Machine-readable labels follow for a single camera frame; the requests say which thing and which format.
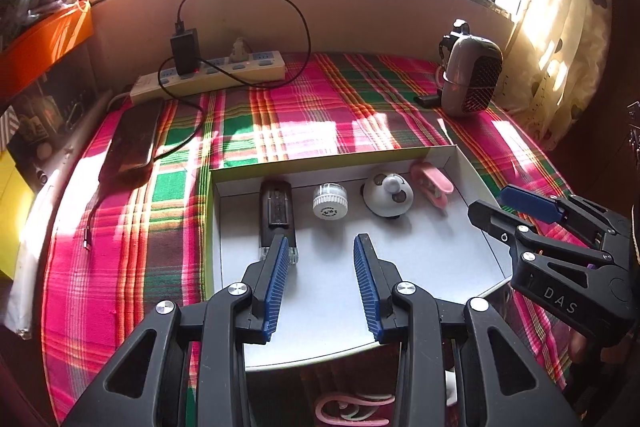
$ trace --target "silver screw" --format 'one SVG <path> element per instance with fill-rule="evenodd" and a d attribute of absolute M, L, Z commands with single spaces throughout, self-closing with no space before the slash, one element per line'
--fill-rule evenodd
<path fill-rule="evenodd" d="M 171 301 L 160 301 L 156 304 L 156 311 L 161 315 L 166 315 L 174 311 L 175 304 Z"/>
<path fill-rule="evenodd" d="M 489 303 L 481 297 L 475 297 L 469 302 L 469 306 L 477 312 L 485 312 L 489 309 Z"/>
<path fill-rule="evenodd" d="M 231 293 L 231 295 L 242 295 L 246 293 L 246 290 L 246 284 L 243 282 L 234 282 L 229 285 L 229 293 Z"/>
<path fill-rule="evenodd" d="M 398 293 L 401 293 L 402 295 L 411 295 L 412 293 L 415 293 L 415 285 L 410 282 L 402 281 L 398 283 L 396 290 L 398 290 Z"/>

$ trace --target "portable speaker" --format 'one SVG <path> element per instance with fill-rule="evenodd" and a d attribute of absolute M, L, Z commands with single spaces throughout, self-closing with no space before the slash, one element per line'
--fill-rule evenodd
<path fill-rule="evenodd" d="M 494 95 L 502 71 L 502 52 L 494 43 L 469 33 L 464 21 L 440 42 L 450 50 L 442 83 L 442 109 L 449 116 L 465 116 L 485 110 Z"/>

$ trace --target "yellow paper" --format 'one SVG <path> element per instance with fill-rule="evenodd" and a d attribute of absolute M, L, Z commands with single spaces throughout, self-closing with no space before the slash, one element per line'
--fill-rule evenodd
<path fill-rule="evenodd" d="M 0 152 L 0 271 L 14 278 L 20 232 L 33 203 L 33 192 L 15 168 L 11 155 Z"/>

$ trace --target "plaid tablecloth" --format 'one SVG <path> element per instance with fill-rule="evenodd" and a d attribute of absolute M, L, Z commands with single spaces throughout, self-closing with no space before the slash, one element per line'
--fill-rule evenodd
<path fill-rule="evenodd" d="M 291 75 L 301 57 L 287 56 L 286 63 Z M 508 183 L 568 194 L 545 155 L 497 108 L 451 120 L 413 104 L 416 94 L 435 92 L 434 71 L 434 64 L 410 58 L 316 54 L 289 86 L 195 96 L 206 110 L 199 136 L 156 162 L 146 185 L 106 198 L 87 253 L 82 232 L 122 110 L 109 114 L 65 191 L 47 261 L 42 348 L 57 419 L 156 302 L 203 300 L 210 169 L 453 142 L 494 195 Z M 160 150 L 189 136 L 198 118 L 190 107 L 167 103 Z M 571 240 L 557 226 L 537 225 L 546 235 Z M 550 377 L 564 385 L 567 328 L 517 293 L 508 320 Z"/>

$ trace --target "white ribbed lid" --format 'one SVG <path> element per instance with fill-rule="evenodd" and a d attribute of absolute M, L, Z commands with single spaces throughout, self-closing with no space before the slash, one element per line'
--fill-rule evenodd
<path fill-rule="evenodd" d="M 331 183 L 316 188 L 314 197 L 314 214 L 320 219 L 334 221 L 347 214 L 349 208 L 347 191 L 338 184 Z"/>

